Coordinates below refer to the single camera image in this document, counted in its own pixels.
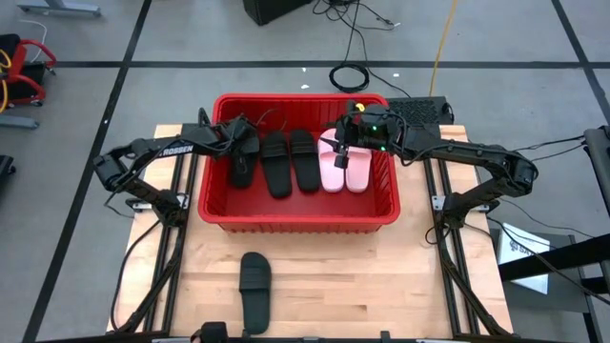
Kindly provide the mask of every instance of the black case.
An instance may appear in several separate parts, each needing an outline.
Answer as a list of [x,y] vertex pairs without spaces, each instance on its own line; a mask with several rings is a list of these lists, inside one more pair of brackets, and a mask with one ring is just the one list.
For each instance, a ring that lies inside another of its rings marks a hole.
[[291,10],[310,4],[312,0],[243,0],[244,10],[259,25],[288,13]]

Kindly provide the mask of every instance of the wooden table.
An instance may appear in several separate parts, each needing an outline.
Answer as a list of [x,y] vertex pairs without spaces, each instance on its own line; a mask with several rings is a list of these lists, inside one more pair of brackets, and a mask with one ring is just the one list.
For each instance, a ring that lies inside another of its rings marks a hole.
[[[180,129],[180,125],[159,125],[155,137],[176,135]],[[445,138],[466,140],[462,126],[441,127],[441,132]],[[186,156],[185,166],[190,158]],[[424,240],[433,222],[422,163],[409,168],[396,163],[400,218],[377,233],[228,234],[203,222],[196,210],[205,157],[198,158],[172,335],[190,335],[205,321],[225,321],[229,335],[240,336],[239,262],[245,252],[261,252],[273,271],[272,322],[263,336],[375,338],[386,330],[394,338],[451,337],[437,248]],[[168,189],[173,164],[174,158],[156,160],[148,167],[145,180]],[[436,161],[433,166],[437,193],[442,194]],[[448,163],[448,169],[455,192],[476,185],[473,167]],[[187,171],[185,167],[182,187]],[[155,220],[151,211],[137,214],[130,244]],[[471,212],[466,222],[488,230],[482,213]],[[127,264],[116,306],[119,325],[151,286],[160,233],[158,228],[147,237]],[[467,228],[461,235],[473,291],[498,323],[512,331],[490,238]],[[456,298],[461,330],[467,333],[463,299],[457,288]],[[165,301],[165,294],[161,294],[154,325],[157,329]]]

